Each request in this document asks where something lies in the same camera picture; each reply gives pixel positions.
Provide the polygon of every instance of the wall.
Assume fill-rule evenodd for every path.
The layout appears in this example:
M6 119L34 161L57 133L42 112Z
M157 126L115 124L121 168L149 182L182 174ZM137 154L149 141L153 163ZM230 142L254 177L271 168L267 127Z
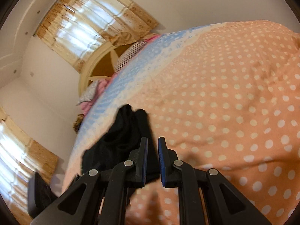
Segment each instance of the wall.
M22 80L69 124L79 112L79 76L38 37L31 37L23 57Z
M159 22L158 32L172 32L220 22L266 19L300 32L284 0L133 0Z
M22 130L59 157L51 183L51 189L59 194L76 138L70 123L45 105L21 79L0 89L0 106Z

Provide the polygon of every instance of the striped pillow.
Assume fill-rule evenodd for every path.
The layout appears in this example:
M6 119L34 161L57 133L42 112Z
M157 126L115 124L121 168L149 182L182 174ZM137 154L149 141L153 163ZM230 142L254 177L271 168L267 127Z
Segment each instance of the striped pillow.
M114 70L119 73L125 65L147 44L146 41L138 41L129 47L117 60Z

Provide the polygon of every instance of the wrinkled bedsheet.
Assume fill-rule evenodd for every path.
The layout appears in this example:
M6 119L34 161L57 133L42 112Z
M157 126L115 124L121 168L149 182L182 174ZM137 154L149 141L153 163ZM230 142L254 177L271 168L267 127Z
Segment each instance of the wrinkled bedsheet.
M123 104L149 113L179 159L217 168L273 224L300 200L300 36L269 21L234 22L162 35L116 77L78 134L64 189L81 155ZM137 190L127 224L179 224L178 190Z

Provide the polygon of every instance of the beige curtain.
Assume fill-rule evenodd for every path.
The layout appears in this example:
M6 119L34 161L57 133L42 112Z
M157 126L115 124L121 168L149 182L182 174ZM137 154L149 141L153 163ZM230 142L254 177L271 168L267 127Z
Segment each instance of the beige curtain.
M115 46L131 44L157 24L131 0L58 0L37 35L80 73L105 41Z
M27 213L29 178L36 171L50 183L57 161L56 155L28 137L9 116L0 120L0 193L21 225L31 222Z

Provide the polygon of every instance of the screw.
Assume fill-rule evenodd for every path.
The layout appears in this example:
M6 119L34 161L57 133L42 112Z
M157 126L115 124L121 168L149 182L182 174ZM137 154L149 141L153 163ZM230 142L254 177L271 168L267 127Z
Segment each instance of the screw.
M91 169L91 170L89 170L88 174L89 174L90 176L96 176L96 175L98 174L98 170L96 170L96 169Z
M213 176L215 176L215 175L217 175L217 174L218 174L218 170L217 170L217 169L214 169L214 168L212 168L212 169L210 169L210 170L208 171L208 173L209 173L210 175L213 175Z
M183 165L183 162L181 160L175 160L174 161L174 165L179 167L179 166L182 166Z
M127 161L124 162L124 165L125 165L126 167L130 167L130 166L133 165L133 161L132 161L132 160L127 160Z

